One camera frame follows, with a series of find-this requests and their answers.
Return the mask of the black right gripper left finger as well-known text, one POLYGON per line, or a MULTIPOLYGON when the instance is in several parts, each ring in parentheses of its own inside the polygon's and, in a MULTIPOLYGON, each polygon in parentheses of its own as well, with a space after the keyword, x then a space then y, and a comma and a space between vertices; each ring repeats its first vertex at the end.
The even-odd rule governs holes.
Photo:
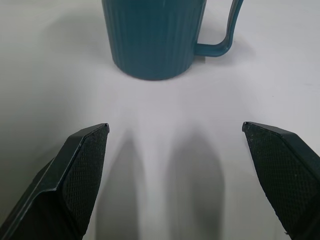
POLYGON ((101 123, 70 135, 0 226, 0 240, 83 240, 101 184, 109 132, 109 125, 101 123))

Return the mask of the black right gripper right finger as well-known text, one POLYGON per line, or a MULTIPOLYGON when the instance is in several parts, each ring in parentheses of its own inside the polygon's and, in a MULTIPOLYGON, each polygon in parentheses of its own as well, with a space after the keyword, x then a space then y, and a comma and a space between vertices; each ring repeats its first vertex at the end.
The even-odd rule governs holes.
POLYGON ((291 240, 320 240, 320 156, 297 134, 242 125, 259 183, 291 240))

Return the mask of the teal ribbed mug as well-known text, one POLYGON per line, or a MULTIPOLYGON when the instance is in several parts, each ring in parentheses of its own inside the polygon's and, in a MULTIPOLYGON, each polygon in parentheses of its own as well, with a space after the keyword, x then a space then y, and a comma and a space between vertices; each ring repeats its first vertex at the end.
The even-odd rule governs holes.
POLYGON ((195 56, 230 50, 243 1, 232 0, 225 37, 212 45, 198 43, 207 0, 101 0, 112 59, 138 79, 176 77, 195 56))

